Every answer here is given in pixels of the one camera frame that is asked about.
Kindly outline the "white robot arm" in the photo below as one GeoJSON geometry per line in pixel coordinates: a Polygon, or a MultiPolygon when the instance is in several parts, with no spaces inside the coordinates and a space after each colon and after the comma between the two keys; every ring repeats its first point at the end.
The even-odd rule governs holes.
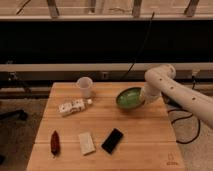
{"type": "Polygon", "coordinates": [[[213,98],[177,83],[175,76],[176,70],[170,64],[147,70],[141,99],[150,103],[163,93],[213,129],[213,98]]]}

